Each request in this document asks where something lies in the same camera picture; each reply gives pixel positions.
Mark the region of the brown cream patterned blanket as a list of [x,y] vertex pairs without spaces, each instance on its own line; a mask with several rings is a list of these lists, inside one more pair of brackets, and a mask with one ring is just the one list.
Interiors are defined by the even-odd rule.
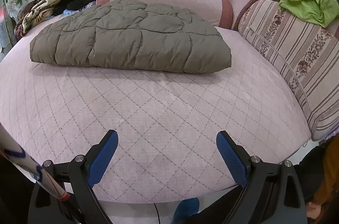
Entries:
[[19,14],[19,22],[14,28],[16,40],[20,40],[31,28],[50,18],[60,2],[61,0],[31,1]]

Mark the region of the olive green quilted jacket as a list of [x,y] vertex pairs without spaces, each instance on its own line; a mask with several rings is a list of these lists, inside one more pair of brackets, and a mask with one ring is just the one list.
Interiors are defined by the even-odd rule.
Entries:
[[60,66],[205,74],[232,54],[218,30],[187,8],[114,0],[67,16],[31,41],[33,62]]

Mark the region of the pink quilted mattress cover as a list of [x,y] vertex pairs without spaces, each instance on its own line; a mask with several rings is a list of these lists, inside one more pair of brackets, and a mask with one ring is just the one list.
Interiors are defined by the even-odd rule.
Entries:
[[1,123],[39,163],[68,162],[115,130],[118,148],[94,187],[100,200],[170,202],[231,187],[220,131],[272,163],[311,138],[288,84],[237,31],[219,30],[231,68],[195,75],[34,63],[29,45],[41,29],[1,62]]

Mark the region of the blue white plastic package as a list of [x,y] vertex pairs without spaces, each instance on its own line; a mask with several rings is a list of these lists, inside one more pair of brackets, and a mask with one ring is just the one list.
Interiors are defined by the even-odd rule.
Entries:
[[83,11],[83,10],[86,10],[86,9],[88,9],[88,8],[90,8],[90,7],[93,7],[93,6],[95,6],[95,5],[96,5],[96,1],[92,1],[92,2],[90,2],[89,4],[87,4],[86,6],[80,8],[80,9],[78,9],[78,10],[64,10],[64,11],[63,11],[63,15],[72,15],[72,14],[81,12],[81,11]]

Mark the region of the lime green garment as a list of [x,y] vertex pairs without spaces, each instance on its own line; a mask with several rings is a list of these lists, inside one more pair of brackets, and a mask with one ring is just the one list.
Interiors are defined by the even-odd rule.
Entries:
[[280,0],[279,5],[297,18],[323,28],[338,17],[337,0]]

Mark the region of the green patterned bag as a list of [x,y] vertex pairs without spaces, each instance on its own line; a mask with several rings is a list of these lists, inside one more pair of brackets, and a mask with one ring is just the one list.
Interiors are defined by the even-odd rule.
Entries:
[[20,12],[27,6],[28,0],[5,0],[5,5],[9,16],[14,19],[16,23],[19,22]]

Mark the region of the striped floral side quilt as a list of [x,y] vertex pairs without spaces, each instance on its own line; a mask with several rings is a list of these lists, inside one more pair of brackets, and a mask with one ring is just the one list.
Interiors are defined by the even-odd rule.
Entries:
[[286,81],[314,140],[338,129],[338,39],[331,32],[272,0],[253,3],[238,32]]

